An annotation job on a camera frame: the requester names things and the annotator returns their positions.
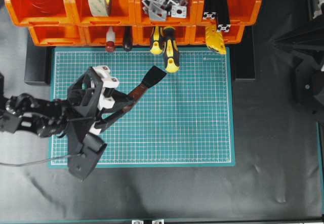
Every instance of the black table surface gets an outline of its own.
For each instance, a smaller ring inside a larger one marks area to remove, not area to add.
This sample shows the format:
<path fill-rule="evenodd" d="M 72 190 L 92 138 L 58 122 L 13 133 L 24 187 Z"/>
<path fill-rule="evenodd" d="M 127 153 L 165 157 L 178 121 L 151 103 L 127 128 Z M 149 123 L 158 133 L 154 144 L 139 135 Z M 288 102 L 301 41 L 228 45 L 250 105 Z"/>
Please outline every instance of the black table surface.
<path fill-rule="evenodd" d="M 83 183 L 46 164 L 0 167 L 0 221 L 320 217 L 315 122 L 292 100 L 296 60 L 272 46 L 308 18 L 306 0 L 263 0 L 254 27 L 257 80 L 233 83 L 235 167 L 96 169 Z M 26 35 L 2 6 L 5 95 L 28 92 L 49 99 L 49 87 L 23 83 Z M 0 162 L 44 159 L 48 150 L 48 139 L 0 134 Z"/>

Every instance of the cable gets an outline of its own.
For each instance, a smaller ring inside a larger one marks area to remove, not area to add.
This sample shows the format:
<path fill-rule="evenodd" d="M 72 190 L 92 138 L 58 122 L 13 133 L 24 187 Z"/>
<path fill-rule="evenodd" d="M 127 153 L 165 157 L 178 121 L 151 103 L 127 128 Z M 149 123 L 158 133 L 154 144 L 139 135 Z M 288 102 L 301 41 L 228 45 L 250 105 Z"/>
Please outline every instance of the cable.
<path fill-rule="evenodd" d="M 26 166 L 46 163 L 46 162 L 53 161 L 53 160 L 59 160 L 59 159 L 70 158 L 70 157 L 78 157 L 78 156 L 81 156 L 81 154 L 72 154 L 72 155 L 65 155 L 65 156 L 59 156 L 59 157 L 52 157 L 52 158 L 41 160 L 41 161 L 26 162 L 26 163 L 22 163 L 22 164 L 11 164 L 11 163 L 0 162 L 0 166 L 4 166 L 4 167 L 26 167 Z"/>

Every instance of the orange storage bin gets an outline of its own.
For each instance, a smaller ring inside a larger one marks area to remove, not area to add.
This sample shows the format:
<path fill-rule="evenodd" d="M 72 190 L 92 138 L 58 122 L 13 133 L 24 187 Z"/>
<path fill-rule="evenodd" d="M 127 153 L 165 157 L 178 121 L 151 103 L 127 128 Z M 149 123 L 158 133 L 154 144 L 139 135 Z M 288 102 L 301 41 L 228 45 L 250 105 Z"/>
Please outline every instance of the orange storage bin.
<path fill-rule="evenodd" d="M 56 15 L 41 13 L 30 0 L 5 0 L 13 23 L 17 26 L 52 26 L 73 24 L 69 0 L 62 0 L 62 9 Z"/>
<path fill-rule="evenodd" d="M 154 26 L 138 27 L 138 44 L 141 46 L 150 45 L 150 37 Z M 192 26 L 174 26 L 176 28 L 176 42 L 179 46 L 190 43 Z"/>
<path fill-rule="evenodd" d="M 243 37 L 245 26 L 244 25 L 232 25 L 229 33 L 223 33 L 224 42 L 240 43 Z M 206 44 L 206 30 L 205 26 L 193 26 L 191 30 L 190 44 Z"/>
<path fill-rule="evenodd" d="M 196 24 L 215 24 L 215 20 L 203 20 L 204 1 L 205 0 L 198 0 Z M 231 24 L 240 23 L 247 26 L 255 24 L 260 11 L 261 0 L 227 0 L 227 2 Z"/>
<path fill-rule="evenodd" d="M 88 0 L 70 0 L 70 3 L 74 21 L 79 26 L 135 24 L 134 0 L 112 0 L 109 17 L 93 17 Z"/>
<path fill-rule="evenodd" d="M 152 25 L 183 25 L 190 26 L 196 23 L 196 13 L 198 0 L 188 0 L 187 18 L 172 18 L 167 16 L 166 22 L 164 21 L 151 21 L 149 16 L 143 11 L 142 0 L 135 0 L 135 13 L 136 23 L 138 26 L 152 26 Z"/>
<path fill-rule="evenodd" d="M 109 26 L 88 26 L 83 27 L 87 44 L 90 46 L 105 46 L 106 45 L 106 34 L 108 31 Z M 123 37 L 124 37 L 124 26 L 113 26 L 113 30 L 116 34 L 116 46 L 123 45 Z M 137 39 L 137 27 L 132 27 L 132 34 L 133 34 L 133 45 L 138 44 Z"/>
<path fill-rule="evenodd" d="M 77 26 L 37 26 L 29 27 L 36 46 L 84 46 L 85 34 Z"/>

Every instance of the yellow screwdriver handle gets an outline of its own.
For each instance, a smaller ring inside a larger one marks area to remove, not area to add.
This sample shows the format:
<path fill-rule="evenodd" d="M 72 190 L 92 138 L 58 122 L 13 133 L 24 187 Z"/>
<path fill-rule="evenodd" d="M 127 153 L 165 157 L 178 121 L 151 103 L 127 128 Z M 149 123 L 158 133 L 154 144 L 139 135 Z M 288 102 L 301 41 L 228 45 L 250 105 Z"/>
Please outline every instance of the yellow screwdriver handle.
<path fill-rule="evenodd" d="M 150 51 L 154 55 L 159 55 L 163 52 L 163 46 L 163 30 L 159 26 L 155 26 L 150 38 Z"/>
<path fill-rule="evenodd" d="M 164 28 L 165 48 L 163 52 L 164 66 L 167 72 L 174 73 L 180 68 L 179 50 L 176 44 L 176 29 L 168 26 Z"/>

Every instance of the green cutting mat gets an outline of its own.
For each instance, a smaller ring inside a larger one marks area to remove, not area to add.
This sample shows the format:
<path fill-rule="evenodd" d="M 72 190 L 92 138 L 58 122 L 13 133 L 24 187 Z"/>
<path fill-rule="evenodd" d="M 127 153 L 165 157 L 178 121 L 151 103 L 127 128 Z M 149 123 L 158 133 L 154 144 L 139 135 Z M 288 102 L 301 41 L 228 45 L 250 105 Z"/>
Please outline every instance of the green cutting mat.
<path fill-rule="evenodd" d="M 128 93 L 162 56 L 148 48 L 127 53 L 104 48 L 56 48 L 52 99 L 89 66 L 106 65 Z M 233 166 L 234 144 L 229 56 L 205 48 L 180 48 L 181 68 L 148 90 L 131 112 L 101 135 L 108 144 L 98 167 Z M 67 153 L 67 138 L 50 139 L 50 157 Z M 51 167 L 66 166 L 66 159 Z"/>

